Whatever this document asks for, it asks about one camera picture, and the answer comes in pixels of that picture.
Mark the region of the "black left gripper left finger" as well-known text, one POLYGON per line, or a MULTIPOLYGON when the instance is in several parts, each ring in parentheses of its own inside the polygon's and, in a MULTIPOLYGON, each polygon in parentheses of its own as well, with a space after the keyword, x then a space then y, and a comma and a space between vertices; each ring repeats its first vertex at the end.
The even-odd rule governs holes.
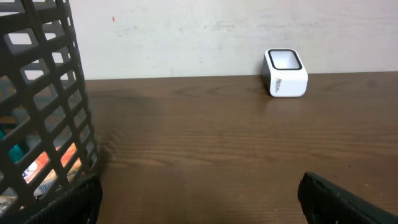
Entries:
POLYGON ((30 212, 28 224, 96 224, 103 190, 98 175, 91 175, 55 200, 30 212))

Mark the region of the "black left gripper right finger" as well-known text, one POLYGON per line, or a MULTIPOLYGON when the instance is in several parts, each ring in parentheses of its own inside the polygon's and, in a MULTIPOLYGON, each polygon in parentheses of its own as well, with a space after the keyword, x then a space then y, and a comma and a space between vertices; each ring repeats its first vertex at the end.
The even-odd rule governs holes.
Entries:
POLYGON ((397 224, 393 215, 313 172, 304 173, 298 200, 311 224, 397 224))

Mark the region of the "orange yellow snack bag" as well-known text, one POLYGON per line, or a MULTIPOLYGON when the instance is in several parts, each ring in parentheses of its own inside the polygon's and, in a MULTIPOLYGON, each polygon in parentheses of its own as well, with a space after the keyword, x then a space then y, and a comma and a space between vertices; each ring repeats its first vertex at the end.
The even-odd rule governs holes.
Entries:
MULTIPOLYGON (((61 164, 65 167, 72 159, 77 152, 76 146, 74 143, 67 149, 64 155, 61 157, 61 164)), ((22 173, 22 176, 27 184, 29 184, 39 173, 49 163, 49 157, 46 152, 42 152, 34 162, 22 173)), ((81 160, 78 158, 75 163, 72 165, 72 168, 68 171, 67 179, 71 182, 81 167, 81 160)), ((34 197, 38 199, 42 196, 48 189, 52 186, 52 184, 57 179, 57 175, 55 170, 52 169, 45 179, 41 182, 41 184, 35 189, 34 197)), ((5 213, 5 211, 15 202, 17 199, 17 194, 13 189, 8 187, 1 194, 1 215, 5 213)))

